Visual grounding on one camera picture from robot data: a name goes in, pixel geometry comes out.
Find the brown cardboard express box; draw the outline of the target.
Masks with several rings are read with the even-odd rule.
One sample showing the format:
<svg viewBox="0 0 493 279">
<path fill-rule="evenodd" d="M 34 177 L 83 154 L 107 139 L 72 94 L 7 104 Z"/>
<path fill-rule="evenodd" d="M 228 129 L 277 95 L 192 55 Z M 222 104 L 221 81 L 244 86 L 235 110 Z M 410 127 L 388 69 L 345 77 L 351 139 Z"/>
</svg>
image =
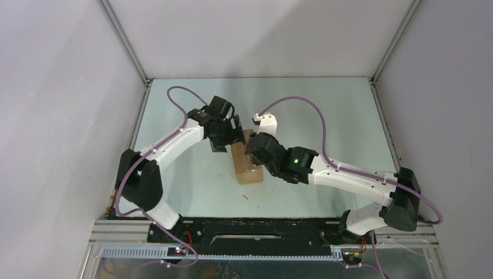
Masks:
<svg viewBox="0 0 493 279">
<path fill-rule="evenodd" d="M 251 162 L 251 155 L 245 156 L 247 142 L 253 134 L 253 129 L 243 131 L 245 142 L 236 142 L 231 145 L 231 155 L 235 177 L 240 185 L 260 183 L 263 181 L 262 166 L 254 165 Z"/>
</svg>

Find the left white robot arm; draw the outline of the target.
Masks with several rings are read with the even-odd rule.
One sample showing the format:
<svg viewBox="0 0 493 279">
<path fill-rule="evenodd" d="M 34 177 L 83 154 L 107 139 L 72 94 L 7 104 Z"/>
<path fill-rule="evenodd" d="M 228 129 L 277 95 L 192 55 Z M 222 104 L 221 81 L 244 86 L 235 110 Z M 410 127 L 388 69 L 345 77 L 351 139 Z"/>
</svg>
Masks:
<svg viewBox="0 0 493 279">
<path fill-rule="evenodd" d="M 162 226 L 161 234 L 170 242 L 184 234 L 181 215 L 163 197 L 162 171 L 193 145 L 209 140 L 213 152 L 226 152 L 228 145 L 243 142 L 240 118 L 233 104 L 214 96 L 210 104 L 189 111 L 184 123 L 151 146 L 124 151 L 115 184 L 115 202 L 120 198 Z"/>
</svg>

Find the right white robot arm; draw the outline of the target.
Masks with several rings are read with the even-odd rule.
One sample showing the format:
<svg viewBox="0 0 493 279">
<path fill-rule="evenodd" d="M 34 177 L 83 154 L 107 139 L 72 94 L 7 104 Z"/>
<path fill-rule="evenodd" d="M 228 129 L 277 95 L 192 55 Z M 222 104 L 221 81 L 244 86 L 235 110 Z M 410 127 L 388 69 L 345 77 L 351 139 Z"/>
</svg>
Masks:
<svg viewBox="0 0 493 279">
<path fill-rule="evenodd" d="M 329 186 L 372 200 L 370 205 L 342 215 L 338 235 L 346 243 L 381 227 L 405 232 L 417 229 L 420 201 L 415 193 L 419 185 L 411 170 L 392 174 L 353 169 L 328 162 L 308 148 L 285 148 L 267 133 L 250 138 L 247 150 L 253 164 L 264 166 L 273 177 L 287 183 Z"/>
</svg>

